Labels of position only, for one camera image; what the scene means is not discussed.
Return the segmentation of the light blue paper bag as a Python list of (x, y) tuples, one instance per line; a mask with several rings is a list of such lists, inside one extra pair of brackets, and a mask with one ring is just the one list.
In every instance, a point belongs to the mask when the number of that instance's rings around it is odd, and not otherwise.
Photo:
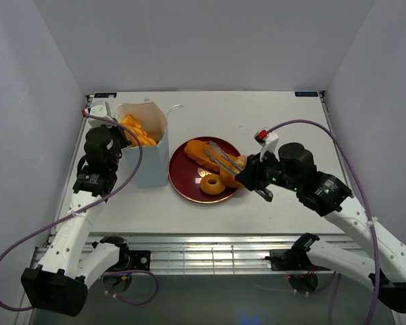
[(133, 177), (133, 182), (140, 188), (165, 186), (168, 182), (169, 138), (168, 118), (171, 112), (182, 107), (177, 104), (164, 113), (154, 103), (119, 104), (116, 107), (115, 117), (120, 123), (126, 115), (132, 115), (139, 120), (141, 126), (153, 137), (156, 146), (142, 146), (143, 157), (141, 164)]

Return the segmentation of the small glazed ring donut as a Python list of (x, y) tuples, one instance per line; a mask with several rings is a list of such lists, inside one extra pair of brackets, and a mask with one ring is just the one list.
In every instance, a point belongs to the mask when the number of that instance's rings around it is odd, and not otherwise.
[(215, 174), (205, 175), (200, 181), (200, 189), (208, 195), (218, 195), (225, 190), (221, 178)]

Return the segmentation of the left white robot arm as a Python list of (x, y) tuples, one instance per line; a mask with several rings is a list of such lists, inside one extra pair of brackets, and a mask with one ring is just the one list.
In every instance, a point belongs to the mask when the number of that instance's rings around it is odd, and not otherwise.
[(107, 270), (123, 270), (130, 262), (126, 241), (118, 236), (94, 243), (81, 257), (95, 220), (105, 206), (98, 200), (111, 193), (116, 183), (122, 149), (129, 144), (119, 127), (101, 125), (85, 136), (83, 161), (78, 167), (69, 211), (72, 217), (60, 224), (48, 251), (34, 269), (24, 270), (21, 283), (37, 309), (77, 316), (91, 285)]

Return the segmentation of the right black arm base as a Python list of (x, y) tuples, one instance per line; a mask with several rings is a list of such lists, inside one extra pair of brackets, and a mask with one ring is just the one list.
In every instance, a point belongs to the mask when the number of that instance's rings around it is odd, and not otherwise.
[(299, 274), (288, 274), (287, 279), (294, 293), (301, 295), (316, 295), (323, 292), (336, 278), (333, 273), (329, 280), (319, 285), (316, 265), (313, 265), (305, 253), (294, 251), (292, 248), (283, 253), (270, 250), (265, 256), (265, 261), (270, 264), (272, 271), (296, 271)]

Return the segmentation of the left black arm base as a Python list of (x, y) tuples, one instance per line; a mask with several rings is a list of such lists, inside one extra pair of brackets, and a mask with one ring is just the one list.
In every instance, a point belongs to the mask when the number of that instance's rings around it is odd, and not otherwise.
[[(130, 251), (125, 262), (110, 267), (106, 272), (123, 272), (133, 269), (149, 271), (150, 259), (150, 251)], [(102, 283), (107, 291), (120, 294), (130, 287), (132, 280), (132, 274), (126, 273), (125, 275), (103, 277)]]

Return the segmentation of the dark red round plate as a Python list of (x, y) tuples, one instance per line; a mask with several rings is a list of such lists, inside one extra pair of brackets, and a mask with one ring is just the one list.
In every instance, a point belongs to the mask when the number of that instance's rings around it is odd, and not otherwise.
[(217, 195), (209, 195), (200, 189), (202, 178), (209, 174), (218, 175), (219, 172), (200, 165), (191, 159), (186, 153), (187, 142), (181, 144), (173, 153), (169, 168), (168, 177), (176, 191), (184, 198), (197, 203), (210, 204), (227, 200), (238, 189), (226, 187), (223, 192)]

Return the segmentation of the metal tongs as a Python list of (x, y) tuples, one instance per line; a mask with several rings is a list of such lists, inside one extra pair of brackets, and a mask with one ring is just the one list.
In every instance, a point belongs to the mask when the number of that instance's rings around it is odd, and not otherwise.
[(223, 168), (232, 176), (236, 176), (241, 173), (244, 168), (241, 167), (234, 159), (225, 153), (221, 147), (213, 141), (208, 143), (209, 149), (203, 149), (204, 154), (220, 168)]

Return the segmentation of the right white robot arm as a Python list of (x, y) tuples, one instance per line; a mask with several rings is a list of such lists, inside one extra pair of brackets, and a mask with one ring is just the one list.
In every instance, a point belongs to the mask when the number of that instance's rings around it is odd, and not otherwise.
[(319, 236), (304, 233), (281, 257), (273, 258), (288, 268), (312, 265), (332, 269), (378, 292), (378, 300), (398, 313), (406, 313), (406, 245), (377, 219), (369, 220), (351, 189), (336, 176), (318, 171), (313, 154), (302, 144), (283, 145), (277, 154), (248, 156), (235, 180), (266, 201), (275, 185), (291, 190), (298, 201), (341, 229), (366, 252), (360, 256), (337, 248)]

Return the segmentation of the large glazed ring bread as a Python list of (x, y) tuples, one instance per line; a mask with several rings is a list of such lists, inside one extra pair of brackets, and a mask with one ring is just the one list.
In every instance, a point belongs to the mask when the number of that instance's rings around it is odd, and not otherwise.
[(126, 115), (120, 124), (131, 130), (137, 136), (142, 146), (156, 146), (158, 144), (158, 142), (153, 137), (150, 137), (147, 131), (142, 128), (139, 120), (132, 115)]

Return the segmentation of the aluminium rail frame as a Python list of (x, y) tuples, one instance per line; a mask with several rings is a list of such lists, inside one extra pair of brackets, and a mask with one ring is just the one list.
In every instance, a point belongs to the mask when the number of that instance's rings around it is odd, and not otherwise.
[(150, 251), (158, 276), (272, 274), (265, 259), (283, 253), (299, 235), (161, 236), (121, 234), (132, 251)]

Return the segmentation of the orange round bread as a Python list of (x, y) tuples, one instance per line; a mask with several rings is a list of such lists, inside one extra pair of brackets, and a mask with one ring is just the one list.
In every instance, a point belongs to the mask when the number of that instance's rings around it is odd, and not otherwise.
[(214, 172), (219, 172), (220, 166), (211, 161), (204, 153), (204, 149), (210, 149), (207, 142), (192, 139), (189, 140), (184, 148), (184, 153), (201, 167), (209, 169)]

